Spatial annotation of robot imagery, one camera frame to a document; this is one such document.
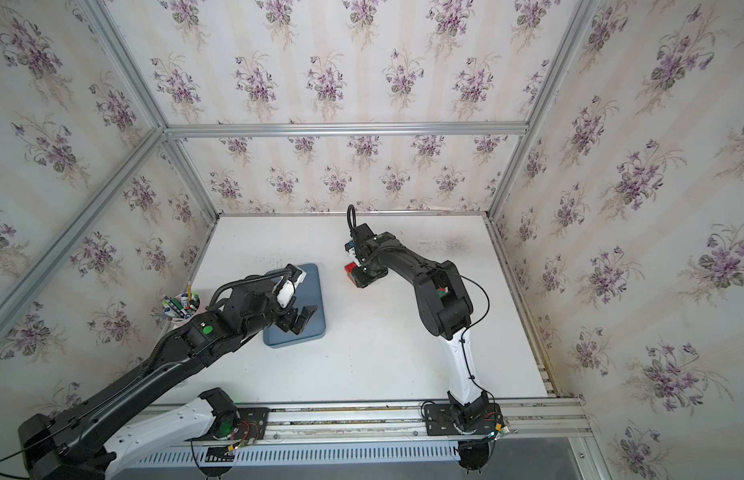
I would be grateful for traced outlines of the long red lego brick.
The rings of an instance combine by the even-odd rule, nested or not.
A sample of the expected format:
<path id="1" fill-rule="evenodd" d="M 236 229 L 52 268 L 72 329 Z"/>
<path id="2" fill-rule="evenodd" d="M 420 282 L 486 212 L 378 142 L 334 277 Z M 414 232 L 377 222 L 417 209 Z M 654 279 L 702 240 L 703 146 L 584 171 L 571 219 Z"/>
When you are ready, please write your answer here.
<path id="1" fill-rule="evenodd" d="M 357 268 L 354 262 L 347 264 L 344 269 L 349 279 L 354 280 L 353 271 Z"/>

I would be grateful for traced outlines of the blue-grey plastic tray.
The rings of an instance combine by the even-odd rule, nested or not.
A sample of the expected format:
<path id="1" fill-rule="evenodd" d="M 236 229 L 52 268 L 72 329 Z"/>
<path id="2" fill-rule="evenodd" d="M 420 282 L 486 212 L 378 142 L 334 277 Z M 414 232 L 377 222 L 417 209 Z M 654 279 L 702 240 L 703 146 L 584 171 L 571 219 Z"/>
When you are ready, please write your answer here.
<path id="1" fill-rule="evenodd" d="M 307 273 L 306 279 L 297 288 L 294 307 L 300 314 L 304 308 L 316 307 L 316 311 L 305 323 L 303 330 L 296 334 L 283 331 L 272 325 L 263 331 L 263 342 L 270 348 L 283 348 L 323 338 L 326 334 L 326 316 L 324 311 L 322 285 L 318 265 L 307 263 L 299 265 Z"/>

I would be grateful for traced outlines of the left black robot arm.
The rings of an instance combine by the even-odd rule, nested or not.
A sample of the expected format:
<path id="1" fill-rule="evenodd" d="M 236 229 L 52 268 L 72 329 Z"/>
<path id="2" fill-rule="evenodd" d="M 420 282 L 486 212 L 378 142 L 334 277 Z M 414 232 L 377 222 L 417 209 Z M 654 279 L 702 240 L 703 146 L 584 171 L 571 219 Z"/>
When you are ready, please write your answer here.
<path id="1" fill-rule="evenodd" d="M 145 408 L 188 378 L 276 325 L 299 334 L 316 312 L 297 309 L 306 272 L 295 265 L 219 287 L 208 308 L 168 332 L 141 364 L 103 390 L 54 417 L 37 414 L 19 428 L 31 479 L 111 479 L 183 440 L 229 437 L 239 412 L 221 388 L 136 422 Z"/>

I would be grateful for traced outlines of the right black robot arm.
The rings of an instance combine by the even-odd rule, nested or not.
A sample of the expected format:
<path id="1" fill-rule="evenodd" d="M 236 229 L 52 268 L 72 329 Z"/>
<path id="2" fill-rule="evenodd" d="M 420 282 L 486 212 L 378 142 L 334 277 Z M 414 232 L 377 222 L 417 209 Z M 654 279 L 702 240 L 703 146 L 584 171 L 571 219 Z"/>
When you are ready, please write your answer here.
<path id="1" fill-rule="evenodd" d="M 389 232 L 374 233 L 366 224 L 349 224 L 345 250 L 352 258 L 348 277 L 358 288 L 394 272 L 413 288 L 418 313 L 426 330 L 440 339 L 449 359 L 449 412 L 462 432 L 473 431 L 486 415 L 494 413 L 491 396 L 476 376 L 470 332 L 473 302 L 469 281 L 450 261 L 427 259 L 405 247 Z"/>

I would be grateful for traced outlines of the pen cup with pens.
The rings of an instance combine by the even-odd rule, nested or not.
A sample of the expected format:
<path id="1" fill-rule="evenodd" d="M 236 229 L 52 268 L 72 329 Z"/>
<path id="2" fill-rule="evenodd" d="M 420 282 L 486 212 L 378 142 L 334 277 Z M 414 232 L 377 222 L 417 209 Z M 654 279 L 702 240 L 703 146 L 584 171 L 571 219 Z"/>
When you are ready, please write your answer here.
<path id="1" fill-rule="evenodd" d="M 173 297 L 168 295 L 161 297 L 160 313 L 170 323 L 180 325 L 195 316 L 200 306 L 199 295 L 193 290 L 192 284 L 188 283 L 180 294 Z"/>

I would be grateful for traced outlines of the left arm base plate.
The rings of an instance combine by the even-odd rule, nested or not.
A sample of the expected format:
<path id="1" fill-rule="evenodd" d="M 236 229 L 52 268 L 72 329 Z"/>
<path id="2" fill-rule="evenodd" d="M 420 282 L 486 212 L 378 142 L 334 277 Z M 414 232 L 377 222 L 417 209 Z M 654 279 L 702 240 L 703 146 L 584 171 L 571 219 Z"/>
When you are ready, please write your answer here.
<path id="1" fill-rule="evenodd" d="M 268 425 L 270 409 L 266 407 L 239 408 L 237 414 L 226 413 L 216 419 L 210 430 L 194 441 L 233 442 L 251 445 L 263 440 Z"/>

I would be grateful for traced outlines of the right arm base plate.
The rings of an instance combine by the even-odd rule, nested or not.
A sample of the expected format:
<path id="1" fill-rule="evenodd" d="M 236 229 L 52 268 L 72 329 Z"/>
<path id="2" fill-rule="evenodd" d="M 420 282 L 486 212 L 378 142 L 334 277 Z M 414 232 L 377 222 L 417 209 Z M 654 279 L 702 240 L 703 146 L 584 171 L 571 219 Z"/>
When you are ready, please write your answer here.
<path id="1" fill-rule="evenodd" d="M 421 404 L 420 415 L 430 437 L 497 436 L 508 432 L 499 405 L 481 399 L 468 406 L 425 401 Z"/>

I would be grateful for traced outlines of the aluminium rail frame front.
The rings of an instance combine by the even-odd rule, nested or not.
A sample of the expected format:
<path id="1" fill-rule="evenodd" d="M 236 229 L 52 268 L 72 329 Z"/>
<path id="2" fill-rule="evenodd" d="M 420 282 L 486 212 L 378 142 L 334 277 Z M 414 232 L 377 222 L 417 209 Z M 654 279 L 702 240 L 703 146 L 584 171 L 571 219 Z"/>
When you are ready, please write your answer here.
<path id="1" fill-rule="evenodd" d="M 483 448 L 483 456 L 495 460 L 520 440 L 562 440 L 565 442 L 576 470 L 583 479 L 607 479 L 610 472 L 601 454 L 595 434 L 579 400 L 574 398 L 517 398 L 501 399 L 499 405 L 508 427 L 506 434 L 497 436 L 427 435 L 420 415 L 425 401 L 379 401 L 350 403 L 271 403 L 242 404 L 239 408 L 266 407 L 270 409 L 263 440 L 251 445 L 233 442 L 183 440 L 171 447 L 225 447 L 232 452 L 260 444 L 325 444 L 406 442 L 426 440 L 455 441 L 458 459 L 463 466 L 478 466 L 472 458 L 473 445 Z M 175 410 L 183 405 L 159 405 L 139 414 L 141 422 L 153 416 Z M 203 472 L 229 473 L 233 467 L 194 467 Z"/>

